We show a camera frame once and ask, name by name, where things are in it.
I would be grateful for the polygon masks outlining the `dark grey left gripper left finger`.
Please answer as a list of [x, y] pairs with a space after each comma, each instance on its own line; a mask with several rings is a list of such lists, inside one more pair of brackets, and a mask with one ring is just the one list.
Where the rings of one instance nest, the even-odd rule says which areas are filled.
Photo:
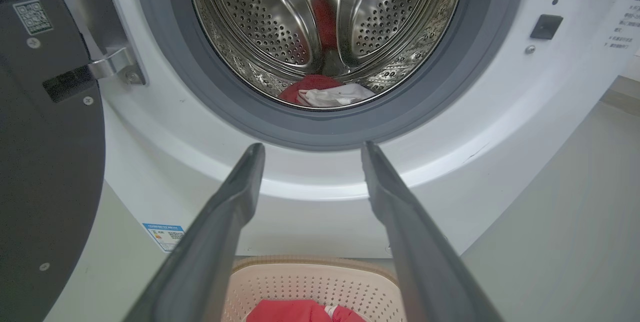
[[237, 243], [256, 212], [265, 160], [263, 144], [246, 149], [124, 322], [221, 322]]

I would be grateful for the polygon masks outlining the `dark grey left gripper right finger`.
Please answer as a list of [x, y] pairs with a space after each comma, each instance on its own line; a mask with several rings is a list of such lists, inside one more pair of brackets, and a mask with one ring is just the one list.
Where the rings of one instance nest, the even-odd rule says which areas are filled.
[[407, 322], [503, 322], [377, 144], [361, 147], [370, 205], [385, 226]]

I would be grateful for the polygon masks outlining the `red garment in basket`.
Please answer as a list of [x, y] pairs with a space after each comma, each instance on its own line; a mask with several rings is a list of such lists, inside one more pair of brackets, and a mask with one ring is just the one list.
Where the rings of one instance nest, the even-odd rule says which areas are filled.
[[366, 322], [349, 308], [323, 306], [314, 300], [262, 300], [246, 322]]

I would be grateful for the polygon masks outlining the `beige perforated laundry basket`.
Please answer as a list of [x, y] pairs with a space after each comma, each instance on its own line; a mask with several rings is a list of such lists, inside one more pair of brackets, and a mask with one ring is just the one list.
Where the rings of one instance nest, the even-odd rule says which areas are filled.
[[390, 263], [291, 254], [238, 259], [221, 322], [246, 322], [262, 300], [314, 300], [349, 308], [366, 322], [408, 322]]

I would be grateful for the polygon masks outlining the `white front-load washing machine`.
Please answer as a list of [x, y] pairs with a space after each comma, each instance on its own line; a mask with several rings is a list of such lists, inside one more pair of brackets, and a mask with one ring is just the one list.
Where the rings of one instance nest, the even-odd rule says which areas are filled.
[[[266, 152], [254, 217], [235, 257], [311, 254], [389, 259], [371, 210], [361, 144], [342, 151], [284, 148], [217, 118], [178, 77], [154, 39], [140, 0], [113, 0], [146, 79], [100, 79], [106, 127], [105, 210], [119, 203], [142, 242], [160, 250], [140, 277], [131, 267], [80, 292], [80, 265], [51, 319], [121, 322], [169, 253], [143, 223], [192, 225], [247, 146]], [[531, 39], [542, 14], [562, 16], [551, 41]], [[473, 84], [425, 125], [377, 143], [458, 254], [490, 229], [553, 158], [640, 51], [640, 0], [521, 0], [498, 53]]]

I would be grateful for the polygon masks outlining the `dark washing machine door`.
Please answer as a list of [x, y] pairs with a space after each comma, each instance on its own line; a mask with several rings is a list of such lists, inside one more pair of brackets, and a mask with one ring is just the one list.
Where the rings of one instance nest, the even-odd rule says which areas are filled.
[[96, 216], [105, 117], [64, 0], [0, 0], [0, 322], [42, 322]]

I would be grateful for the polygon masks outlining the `blue energy label sticker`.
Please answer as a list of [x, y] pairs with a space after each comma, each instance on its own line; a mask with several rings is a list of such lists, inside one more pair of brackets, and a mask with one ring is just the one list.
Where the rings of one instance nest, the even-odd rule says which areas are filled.
[[142, 226], [165, 253], [174, 251], [185, 235], [183, 227], [178, 225], [143, 223]]

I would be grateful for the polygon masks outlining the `grey rubber door gasket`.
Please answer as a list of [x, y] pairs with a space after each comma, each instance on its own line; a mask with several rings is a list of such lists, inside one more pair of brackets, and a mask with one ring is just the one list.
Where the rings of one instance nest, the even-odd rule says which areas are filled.
[[401, 86], [344, 111], [311, 112], [268, 101], [233, 75], [205, 37], [192, 0], [140, 0], [151, 34], [188, 89], [223, 121], [284, 148], [342, 151], [425, 125], [487, 68], [521, 0], [461, 0], [434, 54]]

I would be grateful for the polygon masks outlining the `white garment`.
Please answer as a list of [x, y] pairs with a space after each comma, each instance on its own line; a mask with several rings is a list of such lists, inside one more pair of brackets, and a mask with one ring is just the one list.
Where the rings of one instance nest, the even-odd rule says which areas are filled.
[[359, 103], [375, 96], [376, 94], [370, 89], [350, 83], [327, 89], [299, 90], [295, 100], [305, 107], [336, 108]]

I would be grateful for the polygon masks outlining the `red garment in drum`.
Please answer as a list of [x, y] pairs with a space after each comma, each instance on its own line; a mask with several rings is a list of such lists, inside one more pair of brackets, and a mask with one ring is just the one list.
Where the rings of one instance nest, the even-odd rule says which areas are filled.
[[279, 95], [278, 98], [286, 103], [290, 103], [302, 107], [310, 107], [311, 104], [304, 101], [300, 96], [300, 91], [310, 90], [325, 90], [342, 86], [343, 83], [338, 82], [334, 78], [327, 77], [321, 74], [310, 74], [302, 78], [299, 82], [295, 82], [292, 85], [286, 87]]

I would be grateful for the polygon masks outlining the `stainless steel perforated drum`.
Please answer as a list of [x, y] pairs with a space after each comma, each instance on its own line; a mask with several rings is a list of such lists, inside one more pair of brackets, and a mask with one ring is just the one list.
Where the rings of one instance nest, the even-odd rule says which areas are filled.
[[359, 85], [356, 107], [404, 85], [435, 52], [460, 0], [192, 0], [210, 45], [244, 84], [288, 107], [285, 89], [307, 76]]

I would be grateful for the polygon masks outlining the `chrome door hinge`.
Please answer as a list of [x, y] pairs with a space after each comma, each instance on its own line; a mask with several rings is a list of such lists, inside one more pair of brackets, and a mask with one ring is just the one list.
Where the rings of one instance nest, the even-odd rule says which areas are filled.
[[134, 48], [128, 39], [114, 0], [63, 0], [89, 50], [88, 69], [96, 79], [117, 78], [145, 86]]

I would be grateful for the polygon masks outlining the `black door latch socket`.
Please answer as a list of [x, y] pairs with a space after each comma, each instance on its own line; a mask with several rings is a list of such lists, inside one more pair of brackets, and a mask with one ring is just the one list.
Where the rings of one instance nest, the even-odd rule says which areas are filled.
[[562, 16], [542, 14], [539, 16], [531, 34], [531, 39], [551, 41], [562, 24]]

